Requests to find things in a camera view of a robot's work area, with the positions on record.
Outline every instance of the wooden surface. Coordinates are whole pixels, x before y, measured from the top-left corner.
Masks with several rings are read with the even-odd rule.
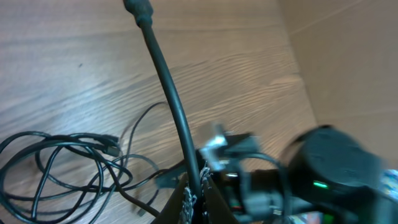
[[[280,3],[318,122],[337,125],[398,169],[398,2]]]
[[[276,1],[158,0],[153,7],[155,34],[194,139],[198,126],[221,120],[236,133],[256,133],[264,152],[277,157],[290,139],[315,125]],[[131,119],[161,100],[164,94],[142,34],[121,1],[0,0],[1,139],[25,130],[119,136]],[[10,145],[0,155],[0,165],[36,140]],[[157,108],[142,121],[132,152],[161,168],[182,159],[166,109]],[[248,167],[264,164],[250,162]],[[137,180],[153,172],[135,160],[129,169]],[[58,156],[52,171],[77,185],[95,172],[91,161],[68,152]],[[33,195],[40,177],[27,159],[10,171],[6,189]],[[43,195],[62,191],[47,183]],[[153,192],[149,184],[130,194],[145,201]],[[154,207],[161,210],[170,194],[162,190]],[[39,208],[66,208],[76,197],[40,203]],[[148,214],[139,218],[137,211],[114,194],[97,223],[152,219]],[[17,223],[3,208],[0,218]]]

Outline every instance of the black cable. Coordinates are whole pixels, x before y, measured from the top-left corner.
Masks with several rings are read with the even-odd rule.
[[[282,191],[284,194],[283,217],[284,220],[287,220],[288,216],[292,214],[292,205],[291,205],[292,189],[290,188],[289,177],[287,176],[286,168],[278,160],[272,158],[271,156],[268,156],[267,154],[263,154],[260,152],[243,154],[242,156],[239,157],[239,160],[249,159],[249,158],[262,159],[276,166],[279,172],[280,182],[282,184]]]
[[[152,20],[149,20],[150,17],[149,19],[145,18],[146,17],[140,17],[140,20],[137,21],[137,23],[142,30],[145,43],[147,44],[150,56],[154,61],[154,65],[167,98],[167,102],[169,102],[170,105],[170,110],[172,112],[178,136],[180,138],[185,165],[187,167],[189,186],[193,194],[195,194],[199,199],[201,198],[199,168],[188,121],[182,108],[180,97],[178,96],[173,78],[170,74],[169,68],[167,67],[162,51],[160,50],[160,47],[156,41],[154,31],[152,30]]]
[[[13,156],[6,165],[4,165],[0,169],[0,204],[12,215],[14,215],[17,219],[27,222],[27,223],[59,223],[62,221],[65,221],[67,218],[71,217],[79,208],[86,207],[84,211],[80,212],[78,215],[74,216],[73,219],[69,220],[67,223],[73,223],[80,219],[82,216],[87,214],[91,208],[93,208],[94,204],[98,201],[98,199],[102,196],[106,196],[102,206],[100,209],[97,211],[96,215],[91,219],[90,223],[94,223],[98,217],[101,215],[102,211],[105,209],[106,205],[108,204],[113,192],[119,192],[125,199],[128,201],[136,204],[138,207],[141,207],[139,210],[139,215],[142,216],[145,212],[149,212],[150,214],[154,215],[155,217],[159,214],[159,212],[155,209],[153,209],[150,205],[151,203],[154,202],[156,196],[159,193],[159,190],[155,191],[155,194],[152,196],[152,198],[147,202],[141,202],[138,199],[128,195],[126,191],[136,189],[138,187],[143,186],[146,184],[148,181],[150,181],[152,178],[155,176],[165,172],[167,169],[162,169],[160,170],[157,165],[151,161],[150,159],[136,155],[136,154],[130,154],[131,150],[131,143],[132,143],[132,137],[134,135],[134,132],[136,131],[136,128],[138,124],[141,122],[143,117],[155,106],[160,105],[164,102],[159,102],[156,103],[152,106],[150,106],[148,109],[145,110],[145,112],[139,117],[137,122],[135,123],[131,134],[129,138],[129,146],[127,149],[127,154],[122,155],[121,157],[118,157],[112,161],[109,161],[105,159],[98,151],[101,151],[106,154],[110,155],[115,155],[115,149],[121,152],[121,149],[118,144],[118,138],[114,136],[109,136],[109,135],[101,135],[101,134],[93,134],[93,133],[76,133],[76,134],[71,134],[68,136],[64,135],[58,135],[58,136],[51,136],[47,133],[42,133],[42,132],[37,132],[37,131],[26,131],[22,133],[17,133],[15,135],[12,135],[5,139],[1,144],[0,144],[0,153],[13,141],[15,141],[18,138],[24,137],[24,136],[40,136],[44,138],[43,140],[32,144],[25,149],[19,151],[15,156]],[[88,142],[85,141],[85,139],[92,139],[95,140],[96,143],[93,142]],[[76,146],[80,146],[81,148],[84,149],[84,151],[79,150],[76,148]],[[53,151],[51,154],[50,158],[47,160],[47,165],[44,167],[42,164],[42,161],[40,160],[40,152],[43,149],[50,148],[50,147],[56,147],[56,149]],[[89,159],[92,159],[96,166],[98,172],[93,176],[93,178],[90,180],[90,182],[85,185],[85,186],[74,186],[70,185],[67,183],[64,183],[54,176],[50,174],[51,166],[57,156],[57,154],[62,150],[66,149],[69,150],[75,154],[78,154],[83,157],[87,157]],[[36,190],[35,196],[34,197],[21,197],[18,195],[13,195],[9,194],[4,191],[4,179],[7,174],[7,171],[13,167],[17,166],[19,162],[21,162],[24,159],[27,159],[30,156],[35,156],[35,161],[36,165],[39,168],[39,170],[43,173],[43,176],[40,180],[40,184]],[[148,162],[155,170],[153,174],[145,178],[144,180],[134,184],[130,185],[130,183],[133,180],[132,174],[126,169],[128,159],[130,158],[137,158],[137,159],[142,159],[146,162]],[[118,170],[118,174],[116,175],[112,168],[116,168]],[[110,187],[105,187],[103,184],[104,182],[104,171],[109,170],[109,173],[111,174],[111,177],[114,180],[114,183]],[[119,180],[121,176],[125,174],[127,175],[127,181],[120,183]],[[55,195],[50,195],[50,196],[45,196],[41,197],[41,193],[44,188],[44,184],[47,180],[50,180],[54,182],[55,184],[65,187],[68,189],[67,191],[60,193],[60,194],[55,194]],[[61,197],[66,197],[67,195],[73,194],[75,192],[81,192],[80,197],[78,198],[77,203],[72,206],[72,208],[66,208],[63,210],[58,210],[58,211],[51,211],[51,212],[43,212],[43,211],[38,211],[37,210],[37,205],[40,201],[45,201],[45,200],[53,200]],[[87,195],[87,193],[94,193],[95,197],[92,200],[89,200],[85,203],[82,203],[84,197]],[[32,202],[32,208],[27,209],[27,208],[22,208],[18,205],[16,205],[14,202],[11,200],[19,200],[19,201],[25,201],[25,202]],[[38,215],[62,215],[60,218],[57,218],[55,220],[50,220],[50,221],[42,221],[42,220],[37,220]]]

